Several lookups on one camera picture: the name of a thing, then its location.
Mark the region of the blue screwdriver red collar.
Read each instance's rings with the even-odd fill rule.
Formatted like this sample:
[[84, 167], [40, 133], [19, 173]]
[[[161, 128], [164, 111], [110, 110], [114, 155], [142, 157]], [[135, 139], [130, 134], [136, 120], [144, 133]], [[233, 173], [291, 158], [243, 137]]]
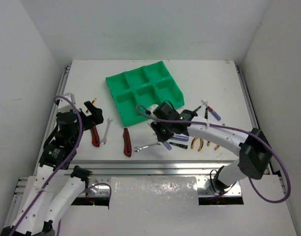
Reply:
[[217, 120], [217, 121], [220, 121], [221, 120], [221, 117], [220, 115], [214, 110], [212, 109], [210, 106], [208, 106], [207, 102], [201, 100], [201, 102], [206, 106], [207, 110], [214, 116], [214, 118]]

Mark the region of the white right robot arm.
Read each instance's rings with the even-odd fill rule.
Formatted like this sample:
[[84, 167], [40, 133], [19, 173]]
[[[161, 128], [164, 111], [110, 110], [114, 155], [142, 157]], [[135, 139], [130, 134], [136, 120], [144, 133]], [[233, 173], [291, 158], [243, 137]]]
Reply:
[[220, 167], [211, 178], [210, 188], [216, 194], [224, 193], [229, 186], [246, 177], [261, 179], [272, 157], [263, 146], [268, 142], [265, 135], [257, 128], [245, 134], [215, 127], [196, 111], [183, 110], [179, 113], [166, 102], [150, 106], [146, 113], [154, 117], [150, 126], [162, 143], [175, 134], [183, 134], [213, 142], [237, 156], [236, 161]]

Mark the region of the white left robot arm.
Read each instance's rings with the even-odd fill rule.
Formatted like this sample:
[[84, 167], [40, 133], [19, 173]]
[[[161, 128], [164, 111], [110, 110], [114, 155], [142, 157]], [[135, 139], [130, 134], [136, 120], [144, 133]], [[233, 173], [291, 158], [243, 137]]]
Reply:
[[76, 197], [88, 186], [91, 171], [75, 166], [58, 194], [55, 191], [77, 154], [83, 132], [103, 123], [102, 110], [90, 101], [84, 105], [91, 112], [87, 116], [76, 108], [72, 93], [57, 95], [56, 126], [44, 142], [33, 187], [25, 204], [2, 236], [56, 236], [60, 221]]

